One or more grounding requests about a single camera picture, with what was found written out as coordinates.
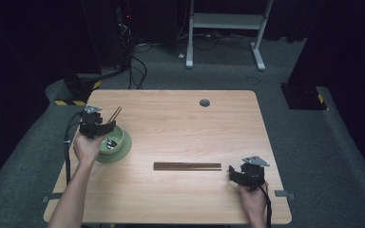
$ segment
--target yellow black warning tape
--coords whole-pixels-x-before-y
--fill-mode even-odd
[[[101,83],[102,83],[102,81],[95,83],[93,86],[93,90],[98,89]]]
[[[93,91],[98,89],[101,83],[102,81],[96,82],[91,90]],[[55,100],[54,102],[56,105],[79,105],[79,106],[84,106],[87,103],[87,101],[81,101],[81,100]]]
[[[56,105],[86,105],[84,101],[54,101]]]
[[[322,95],[321,95],[321,94],[318,94],[318,99],[319,99],[319,102],[320,102],[321,104],[323,104],[323,103],[324,103],[324,98],[322,97]]]

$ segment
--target wrist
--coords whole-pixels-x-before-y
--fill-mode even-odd
[[[93,167],[94,160],[93,161],[79,161],[78,168],[79,169],[91,169]]]
[[[263,218],[250,217],[251,228],[265,228],[265,220]]]

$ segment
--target forearm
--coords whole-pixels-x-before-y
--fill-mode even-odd
[[[93,163],[79,163],[75,174],[52,214],[48,227],[81,227],[87,183],[92,166]]]

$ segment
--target gray carpet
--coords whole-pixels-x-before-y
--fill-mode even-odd
[[[200,48],[212,46],[198,41]],[[254,90],[266,124],[293,220],[281,227],[365,227],[365,161],[337,113],[327,88],[319,87],[329,110],[290,110],[279,84],[287,82],[304,42],[264,40],[266,64],[258,72],[248,43],[218,44],[194,50],[186,69],[184,47],[137,47],[134,56],[147,67],[144,89]],[[143,68],[137,61],[132,65]],[[140,74],[133,69],[138,82]],[[102,81],[101,89],[125,89],[127,72]],[[62,82],[47,88],[53,100]],[[19,142],[0,172],[0,227],[46,227],[41,202],[53,189],[63,165],[63,137],[68,118],[80,106],[51,104]]]

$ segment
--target human arm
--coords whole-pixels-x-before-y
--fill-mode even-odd
[[[267,184],[265,183],[262,188],[267,192]],[[250,192],[246,187],[239,185],[242,207],[245,214],[250,220],[252,228],[265,228],[265,207],[266,199],[259,187]]]
[[[100,144],[105,138],[106,136],[101,136],[95,140],[89,140],[77,133],[73,149],[79,164],[49,220],[49,228],[81,227],[88,178],[94,161],[99,155]]]

